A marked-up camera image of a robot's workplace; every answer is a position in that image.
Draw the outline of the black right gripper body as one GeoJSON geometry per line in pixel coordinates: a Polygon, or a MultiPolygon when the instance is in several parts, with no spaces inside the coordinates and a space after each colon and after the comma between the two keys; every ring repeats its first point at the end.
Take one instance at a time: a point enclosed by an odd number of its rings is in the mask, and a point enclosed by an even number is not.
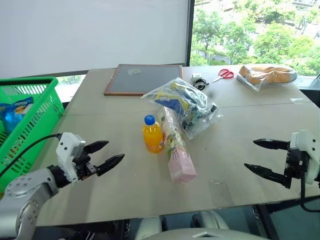
{"type": "Polygon", "coordinates": [[[291,188],[292,179],[298,179],[301,183],[306,183],[306,173],[308,171],[310,156],[306,151],[289,148],[287,150],[284,167],[284,187],[291,188]]]}

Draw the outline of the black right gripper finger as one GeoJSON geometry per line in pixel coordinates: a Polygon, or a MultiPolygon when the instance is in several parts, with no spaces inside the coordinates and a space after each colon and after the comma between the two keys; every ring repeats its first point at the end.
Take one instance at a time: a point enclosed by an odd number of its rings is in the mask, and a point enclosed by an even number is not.
{"type": "Polygon", "coordinates": [[[271,150],[288,150],[290,148],[290,141],[276,140],[270,138],[260,138],[253,141],[254,144],[271,150]]]}
{"type": "Polygon", "coordinates": [[[254,174],[256,174],[266,180],[269,180],[269,181],[272,181],[272,182],[275,182],[275,183],[278,183],[281,185],[287,184],[286,176],[284,176],[283,174],[273,172],[269,168],[266,168],[266,167],[263,167],[260,165],[255,165],[255,164],[248,164],[248,163],[245,163],[244,166],[246,168],[248,168],[254,174]]]}

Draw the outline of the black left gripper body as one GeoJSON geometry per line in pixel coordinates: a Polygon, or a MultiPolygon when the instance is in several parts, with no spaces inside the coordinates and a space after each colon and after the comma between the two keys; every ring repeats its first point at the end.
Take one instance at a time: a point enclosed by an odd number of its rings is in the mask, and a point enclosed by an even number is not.
{"type": "Polygon", "coordinates": [[[79,157],[73,159],[77,178],[84,180],[97,173],[95,165],[91,164],[91,157],[88,153],[82,152],[79,157]]]}

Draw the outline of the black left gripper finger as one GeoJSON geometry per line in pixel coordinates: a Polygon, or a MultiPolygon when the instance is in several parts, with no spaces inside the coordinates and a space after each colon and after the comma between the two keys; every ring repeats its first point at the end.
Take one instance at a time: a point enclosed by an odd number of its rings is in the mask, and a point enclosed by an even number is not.
{"type": "Polygon", "coordinates": [[[103,174],[107,173],[111,169],[113,169],[116,165],[118,165],[122,159],[125,157],[125,154],[118,154],[110,157],[107,159],[103,164],[97,166],[96,169],[96,175],[98,177],[102,176],[103,174]]]}
{"type": "Polygon", "coordinates": [[[86,154],[93,154],[99,150],[101,150],[104,146],[106,146],[109,143],[108,140],[98,140],[93,143],[90,143],[86,145],[83,148],[83,152],[86,154]]]}

